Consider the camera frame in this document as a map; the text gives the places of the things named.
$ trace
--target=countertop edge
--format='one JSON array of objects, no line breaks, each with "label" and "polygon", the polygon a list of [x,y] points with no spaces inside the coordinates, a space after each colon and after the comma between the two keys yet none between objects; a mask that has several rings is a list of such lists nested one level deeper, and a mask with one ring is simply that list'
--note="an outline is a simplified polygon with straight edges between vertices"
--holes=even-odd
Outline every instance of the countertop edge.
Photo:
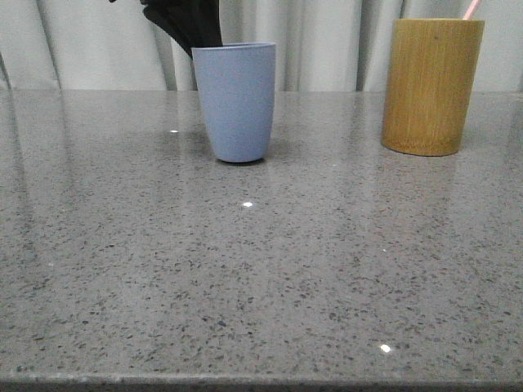
[{"label": "countertop edge", "polygon": [[24,374],[0,373],[0,390],[34,390],[34,391],[66,391],[73,390],[177,390],[176,387],[186,390],[239,390],[248,388],[257,390],[460,390],[460,391],[519,391],[523,390],[523,380],[519,381],[482,381],[447,380],[447,381],[407,381],[407,380],[379,380],[379,379],[321,379],[304,376],[249,376],[249,375],[213,375],[213,374],[100,374],[100,373],[36,373]]}]

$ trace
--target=table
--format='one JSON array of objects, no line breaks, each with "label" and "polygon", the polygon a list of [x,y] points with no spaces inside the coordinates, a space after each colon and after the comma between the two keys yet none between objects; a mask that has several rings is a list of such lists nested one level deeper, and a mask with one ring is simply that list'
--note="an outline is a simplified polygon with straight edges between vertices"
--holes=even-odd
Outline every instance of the table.
[{"label": "table", "polygon": [[439,158],[383,101],[231,165],[194,91],[0,92],[0,390],[522,390],[523,94]]}]

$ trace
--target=blue cup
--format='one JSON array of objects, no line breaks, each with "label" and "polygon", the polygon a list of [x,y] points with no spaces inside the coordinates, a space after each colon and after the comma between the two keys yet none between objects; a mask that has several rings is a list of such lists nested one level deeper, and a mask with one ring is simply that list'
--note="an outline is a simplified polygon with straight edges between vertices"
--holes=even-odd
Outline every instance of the blue cup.
[{"label": "blue cup", "polygon": [[192,53],[213,153],[230,163],[263,158],[275,106],[276,45],[234,43]]}]

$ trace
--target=cup rim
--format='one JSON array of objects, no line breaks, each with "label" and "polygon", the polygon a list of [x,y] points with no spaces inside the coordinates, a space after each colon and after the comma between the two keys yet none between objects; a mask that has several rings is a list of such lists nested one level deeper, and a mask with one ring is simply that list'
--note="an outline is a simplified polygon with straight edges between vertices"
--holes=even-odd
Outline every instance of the cup rim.
[{"label": "cup rim", "polygon": [[417,22],[459,22],[459,23],[483,23],[482,19],[461,19],[461,18],[398,18],[396,21],[417,21]]},{"label": "cup rim", "polygon": [[275,42],[232,42],[226,43],[222,47],[192,47],[192,51],[230,51],[244,50],[253,47],[274,47]]}]

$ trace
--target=black object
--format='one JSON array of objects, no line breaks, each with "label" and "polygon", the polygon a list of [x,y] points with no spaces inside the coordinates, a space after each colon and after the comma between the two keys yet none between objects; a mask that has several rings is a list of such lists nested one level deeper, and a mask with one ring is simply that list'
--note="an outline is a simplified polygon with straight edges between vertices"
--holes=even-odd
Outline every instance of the black object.
[{"label": "black object", "polygon": [[219,0],[140,0],[144,15],[192,59],[192,47],[221,47]]}]

